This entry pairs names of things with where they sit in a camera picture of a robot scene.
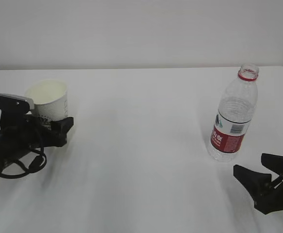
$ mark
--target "white tabletop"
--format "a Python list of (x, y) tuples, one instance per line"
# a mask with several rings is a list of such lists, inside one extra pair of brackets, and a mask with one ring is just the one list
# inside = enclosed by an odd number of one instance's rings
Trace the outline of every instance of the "white tabletop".
[(261, 153), (283, 155), (283, 67), (260, 69), (239, 156), (219, 163), (206, 151), (221, 93), (237, 71), (0, 71), (0, 93), (64, 80), (75, 117), (68, 145), (47, 149), (42, 171), (0, 178), (0, 233), (283, 233), (283, 212), (256, 211), (233, 177), (234, 164), (269, 173)]

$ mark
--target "wire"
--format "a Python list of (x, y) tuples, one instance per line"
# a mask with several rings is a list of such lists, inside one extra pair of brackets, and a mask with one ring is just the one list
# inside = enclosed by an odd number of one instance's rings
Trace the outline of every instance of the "wire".
[(47, 163), (47, 157), (44, 153), (43, 139), (42, 139), (42, 136), (41, 136), (39, 130), (36, 127), (34, 127), (33, 129), (34, 129), (34, 131), (35, 131), (35, 133), (36, 133), (36, 135), (39, 139), (40, 150), (30, 149), (30, 151), (38, 154), (38, 156), (36, 156), (33, 159), (33, 161), (29, 165), (29, 168), (26, 168), (26, 166), (21, 161), (19, 161), (17, 159), (10, 160), (11, 163), (18, 165), (24, 171), (24, 173), (17, 174), (17, 175), (7, 175), (7, 174), (1, 173), (0, 174), (1, 178), (18, 179), (18, 178), (25, 177), (29, 174), (36, 173), (36, 172), (42, 170), (45, 167), (45, 165)]

